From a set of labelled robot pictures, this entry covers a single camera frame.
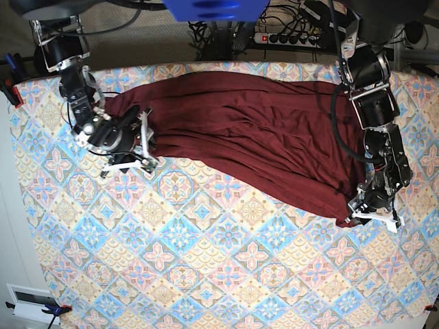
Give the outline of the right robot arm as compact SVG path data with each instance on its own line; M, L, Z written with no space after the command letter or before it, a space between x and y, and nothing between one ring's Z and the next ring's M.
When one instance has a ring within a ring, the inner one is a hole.
M99 155L134 154L140 120L131 110L120 118L109 115L105 94L82 61L90 47L78 16L32 21L46 69L60 76L60 92L67 100L79 147Z

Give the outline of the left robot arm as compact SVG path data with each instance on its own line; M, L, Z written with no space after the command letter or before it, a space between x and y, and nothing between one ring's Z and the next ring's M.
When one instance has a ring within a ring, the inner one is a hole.
M391 70L383 52L385 40L376 25L352 13L344 36L335 35L341 84L331 97L331 124L339 146L352 158L373 165L371 181L359 184L348 203L349 217L366 218L384 208L394 211L396 194L410 184L412 170L395 122L399 107L390 88ZM367 155L353 151L339 133L335 115L337 96L348 95L364 132Z

